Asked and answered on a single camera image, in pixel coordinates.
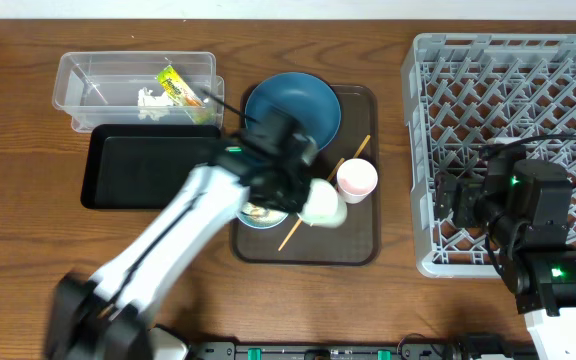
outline blue bowl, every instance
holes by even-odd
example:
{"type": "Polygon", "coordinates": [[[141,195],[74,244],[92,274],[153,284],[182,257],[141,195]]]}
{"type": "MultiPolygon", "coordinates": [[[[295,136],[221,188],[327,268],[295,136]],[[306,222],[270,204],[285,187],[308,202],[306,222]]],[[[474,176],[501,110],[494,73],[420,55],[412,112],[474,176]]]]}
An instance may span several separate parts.
{"type": "MultiPolygon", "coordinates": [[[[309,74],[283,73],[266,79],[252,91],[246,115],[264,121],[275,106],[297,119],[315,139],[319,150],[337,135],[341,106],[330,86],[309,74]]],[[[255,126],[246,120],[246,127],[255,126]]]]}

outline brown tray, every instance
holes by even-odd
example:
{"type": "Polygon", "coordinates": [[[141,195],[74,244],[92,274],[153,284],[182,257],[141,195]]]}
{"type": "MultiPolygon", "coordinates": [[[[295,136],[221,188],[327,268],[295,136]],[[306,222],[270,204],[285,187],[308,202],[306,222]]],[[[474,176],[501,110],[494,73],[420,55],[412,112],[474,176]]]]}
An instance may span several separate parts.
{"type": "MultiPolygon", "coordinates": [[[[363,86],[331,85],[341,103],[341,126],[335,139],[317,157],[312,174],[327,178],[339,159],[350,159],[366,135],[371,139],[360,158],[379,171],[377,102],[363,86]]],[[[265,230],[250,228],[239,220],[232,222],[231,244],[234,254],[250,263],[360,266],[377,257],[380,248],[379,185],[364,201],[348,205],[346,222],[336,229],[301,224],[290,241],[277,251],[297,221],[290,215],[281,224],[265,230]]]]}

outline chopstick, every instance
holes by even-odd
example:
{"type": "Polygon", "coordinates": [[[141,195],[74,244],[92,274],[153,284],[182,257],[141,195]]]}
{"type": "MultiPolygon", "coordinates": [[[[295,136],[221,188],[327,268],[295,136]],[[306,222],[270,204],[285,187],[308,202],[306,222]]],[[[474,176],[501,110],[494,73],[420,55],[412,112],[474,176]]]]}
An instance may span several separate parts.
{"type": "Polygon", "coordinates": [[[226,109],[232,111],[232,112],[235,113],[236,115],[239,115],[239,117],[243,117],[243,118],[246,118],[246,119],[248,119],[248,120],[250,120],[250,121],[252,121],[252,122],[259,123],[259,121],[258,121],[257,119],[255,119],[255,118],[253,118],[252,116],[246,115],[246,114],[242,113],[241,111],[237,110],[234,106],[228,105],[226,102],[221,101],[220,98],[218,98],[218,97],[216,97],[215,95],[213,95],[213,93],[211,93],[210,91],[202,89],[201,92],[203,92],[204,95],[208,96],[208,97],[211,98],[213,101],[217,102],[217,104],[219,104],[219,105],[225,107],[226,109]]]}
{"type": "MultiPolygon", "coordinates": [[[[326,181],[330,182],[330,180],[332,180],[332,178],[335,176],[335,173],[337,172],[337,170],[339,169],[339,167],[341,166],[341,164],[344,163],[344,158],[339,159],[339,162],[337,163],[337,165],[335,166],[335,168],[332,170],[332,172],[330,173],[330,175],[328,175],[328,179],[326,179],[326,181]]],[[[277,249],[277,251],[281,251],[281,249],[284,248],[284,245],[286,245],[286,243],[288,242],[288,240],[290,240],[290,238],[292,237],[292,234],[295,233],[295,231],[297,230],[297,228],[299,227],[299,225],[301,225],[302,221],[301,218],[299,218],[297,220],[297,222],[295,223],[295,225],[292,227],[292,229],[290,230],[290,232],[288,233],[288,235],[286,235],[286,238],[284,239],[284,242],[281,243],[281,245],[279,246],[279,249],[277,249]]]]}
{"type": "MultiPolygon", "coordinates": [[[[364,141],[361,143],[361,145],[359,145],[359,149],[357,149],[357,152],[355,153],[355,156],[353,156],[352,158],[355,159],[357,158],[357,156],[359,156],[359,154],[361,154],[361,152],[364,150],[364,148],[366,147],[366,144],[368,144],[368,141],[370,141],[370,135],[366,135],[366,138],[364,139],[364,141]]],[[[332,180],[332,178],[335,176],[335,174],[337,173],[337,170],[339,170],[339,167],[341,166],[341,164],[344,163],[344,158],[339,159],[339,162],[337,163],[337,165],[335,166],[335,168],[332,170],[332,172],[330,173],[330,175],[328,175],[328,178],[326,179],[326,181],[330,182],[330,180],[332,180]]],[[[299,225],[301,225],[302,221],[301,218],[299,218],[299,220],[297,220],[297,222],[295,223],[295,225],[292,227],[292,229],[290,230],[290,232],[288,233],[288,235],[286,235],[286,238],[284,239],[284,241],[281,243],[281,245],[279,245],[279,249],[277,249],[277,251],[281,251],[281,249],[284,248],[284,246],[286,245],[286,243],[288,242],[288,240],[290,240],[290,238],[292,237],[292,234],[295,233],[295,231],[297,231],[297,228],[299,227],[299,225]]]]}

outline cable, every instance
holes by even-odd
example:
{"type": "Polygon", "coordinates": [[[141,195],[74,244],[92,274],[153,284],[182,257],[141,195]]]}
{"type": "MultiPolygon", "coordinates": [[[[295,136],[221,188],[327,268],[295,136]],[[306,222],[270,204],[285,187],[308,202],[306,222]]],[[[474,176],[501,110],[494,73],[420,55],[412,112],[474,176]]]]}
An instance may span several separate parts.
{"type": "Polygon", "coordinates": [[[492,158],[493,156],[499,154],[502,151],[506,151],[508,149],[512,149],[519,145],[527,144],[533,141],[541,141],[541,140],[571,140],[576,141],[576,135],[568,135],[568,134],[553,134],[553,135],[539,135],[539,136],[531,136],[529,138],[517,140],[515,142],[511,142],[510,144],[506,144],[504,146],[493,148],[490,150],[490,153],[485,154],[482,159],[487,160],[492,158]]]}
{"type": "Polygon", "coordinates": [[[517,238],[519,237],[519,228],[522,225],[528,225],[528,224],[530,224],[530,221],[526,219],[519,219],[515,223],[515,226],[512,227],[512,232],[510,233],[510,244],[508,244],[508,250],[507,250],[508,259],[510,261],[512,261],[512,255],[515,251],[515,243],[517,242],[517,238]]]}
{"type": "Polygon", "coordinates": [[[157,236],[153,242],[150,243],[150,245],[148,245],[146,250],[144,250],[144,252],[139,255],[139,258],[137,258],[137,260],[135,260],[135,262],[130,265],[128,268],[128,274],[124,278],[124,281],[121,283],[119,290],[117,290],[117,292],[108,301],[110,305],[113,305],[117,302],[123,291],[126,289],[126,286],[128,286],[128,284],[130,284],[132,281],[132,278],[139,269],[139,266],[141,266],[141,263],[146,259],[148,254],[157,246],[157,244],[159,244],[159,242],[166,236],[166,234],[168,234],[170,230],[172,230],[172,228],[175,227],[175,225],[177,225],[177,223],[179,223],[184,218],[184,216],[186,216],[187,213],[195,208],[197,200],[199,200],[199,198],[204,195],[204,190],[210,182],[209,180],[211,174],[211,170],[209,168],[206,169],[206,172],[202,176],[201,183],[197,187],[197,190],[195,190],[193,198],[188,202],[188,206],[177,216],[173,222],[170,223],[170,225],[168,225],[166,229],[164,229],[164,231],[159,234],[159,236],[157,236]]]}
{"type": "Polygon", "coordinates": [[[219,105],[225,107],[226,109],[234,112],[235,114],[239,115],[240,117],[246,118],[246,119],[248,119],[248,120],[250,120],[250,121],[252,121],[252,122],[259,123],[259,121],[258,121],[257,119],[255,119],[254,117],[249,116],[249,115],[246,115],[246,114],[242,113],[241,111],[235,109],[234,106],[228,105],[228,104],[226,104],[225,102],[221,101],[221,99],[219,99],[218,97],[216,97],[215,95],[213,95],[210,91],[208,91],[208,90],[203,90],[203,89],[202,89],[201,91],[202,91],[206,96],[208,96],[209,98],[211,98],[211,99],[213,99],[214,101],[216,101],[217,104],[219,104],[219,105]]]}
{"type": "Polygon", "coordinates": [[[486,252],[488,253],[488,257],[490,258],[490,262],[492,263],[492,267],[495,268],[495,271],[497,272],[497,274],[499,274],[499,276],[503,277],[504,271],[499,266],[499,263],[497,262],[497,257],[495,256],[495,253],[490,248],[490,237],[488,236],[488,234],[486,234],[486,238],[484,239],[484,248],[486,249],[486,252]]]}
{"type": "MultiPolygon", "coordinates": [[[[401,341],[399,341],[399,344],[397,344],[397,355],[400,355],[402,358],[405,359],[404,355],[401,353],[401,350],[403,350],[403,345],[406,343],[406,339],[411,337],[411,336],[417,336],[423,339],[427,339],[427,337],[419,334],[419,333],[410,333],[406,336],[404,336],[401,341]]],[[[435,345],[433,344],[428,344],[430,345],[430,348],[432,349],[432,351],[437,354],[437,356],[439,356],[440,358],[443,358],[443,355],[441,354],[441,352],[439,350],[437,350],[437,348],[435,347],[435,345]]]]}

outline green light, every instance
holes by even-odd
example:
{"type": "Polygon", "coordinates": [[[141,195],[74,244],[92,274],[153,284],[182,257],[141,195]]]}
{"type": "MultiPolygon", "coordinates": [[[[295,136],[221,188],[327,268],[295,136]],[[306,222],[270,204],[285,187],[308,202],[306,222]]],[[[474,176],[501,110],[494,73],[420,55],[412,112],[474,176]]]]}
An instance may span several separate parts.
{"type": "Polygon", "coordinates": [[[560,269],[553,268],[553,269],[551,269],[550,271],[552,272],[552,276],[553,276],[553,277],[562,277],[562,276],[564,276],[563,271],[561,271],[560,269]]]}

